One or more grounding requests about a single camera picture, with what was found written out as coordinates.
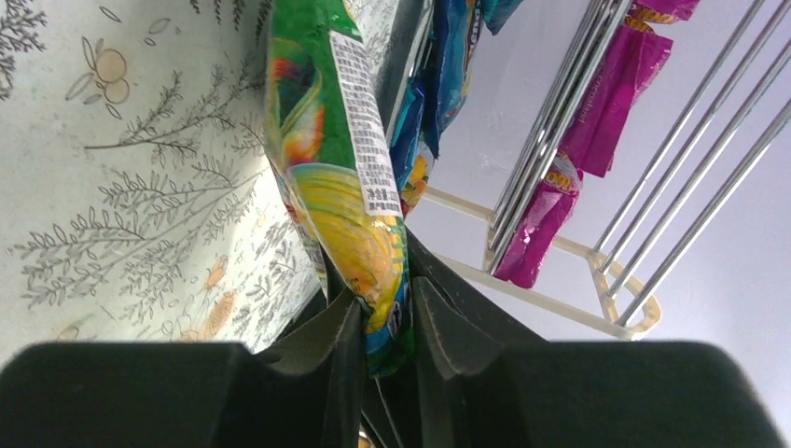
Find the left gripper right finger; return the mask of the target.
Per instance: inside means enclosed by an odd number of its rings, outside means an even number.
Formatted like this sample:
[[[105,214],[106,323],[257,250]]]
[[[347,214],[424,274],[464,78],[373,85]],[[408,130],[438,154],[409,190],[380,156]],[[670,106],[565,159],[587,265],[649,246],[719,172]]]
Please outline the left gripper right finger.
[[[780,447],[742,369],[705,343],[498,343],[412,285],[427,447]]]

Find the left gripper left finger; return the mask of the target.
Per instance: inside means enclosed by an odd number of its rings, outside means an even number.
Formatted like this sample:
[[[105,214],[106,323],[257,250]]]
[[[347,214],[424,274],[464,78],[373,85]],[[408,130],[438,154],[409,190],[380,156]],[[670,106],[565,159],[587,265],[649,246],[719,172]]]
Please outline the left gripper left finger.
[[[41,343],[1,373],[5,447],[353,447],[365,366],[349,292],[278,343]]]

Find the purple candy bag top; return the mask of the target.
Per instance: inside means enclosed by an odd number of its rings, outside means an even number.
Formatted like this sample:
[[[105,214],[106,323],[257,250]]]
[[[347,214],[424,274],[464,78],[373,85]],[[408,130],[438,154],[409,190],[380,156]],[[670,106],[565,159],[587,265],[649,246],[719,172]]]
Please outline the purple candy bag top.
[[[494,272],[496,278],[534,286],[554,237],[573,213],[582,179],[582,171],[564,153],[554,158]]]

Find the purple candy bag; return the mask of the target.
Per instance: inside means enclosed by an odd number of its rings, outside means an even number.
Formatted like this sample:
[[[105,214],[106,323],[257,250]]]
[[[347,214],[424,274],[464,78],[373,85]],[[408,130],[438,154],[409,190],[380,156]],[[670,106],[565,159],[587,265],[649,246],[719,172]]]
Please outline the purple candy bag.
[[[604,177],[631,108],[672,51],[670,38],[618,28],[560,143],[576,169]]]
[[[573,213],[582,179],[582,171],[564,153],[554,158],[494,272],[496,278],[534,286],[554,237]]]

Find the green candy bag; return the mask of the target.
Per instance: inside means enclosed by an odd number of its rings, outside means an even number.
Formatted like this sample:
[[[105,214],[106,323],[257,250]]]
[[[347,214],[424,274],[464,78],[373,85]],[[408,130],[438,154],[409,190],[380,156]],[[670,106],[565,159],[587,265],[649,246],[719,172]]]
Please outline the green candy bag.
[[[341,1],[277,1],[267,50],[266,153],[297,223],[365,305],[368,373],[413,336],[407,235],[367,49]]]

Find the purple candy bag front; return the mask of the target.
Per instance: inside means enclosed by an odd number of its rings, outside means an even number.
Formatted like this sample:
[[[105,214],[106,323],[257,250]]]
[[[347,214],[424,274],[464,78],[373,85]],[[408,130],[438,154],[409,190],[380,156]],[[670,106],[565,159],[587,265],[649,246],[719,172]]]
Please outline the purple candy bag front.
[[[631,108],[672,51],[670,38],[618,28],[560,143],[576,169],[604,177]]]

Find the purple candy bag carried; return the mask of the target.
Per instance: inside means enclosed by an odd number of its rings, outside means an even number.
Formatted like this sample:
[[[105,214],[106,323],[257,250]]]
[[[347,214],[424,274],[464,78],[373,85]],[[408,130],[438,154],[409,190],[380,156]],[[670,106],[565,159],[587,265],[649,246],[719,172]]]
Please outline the purple candy bag carried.
[[[640,21],[673,24],[689,21],[700,0],[634,0],[629,15]]]

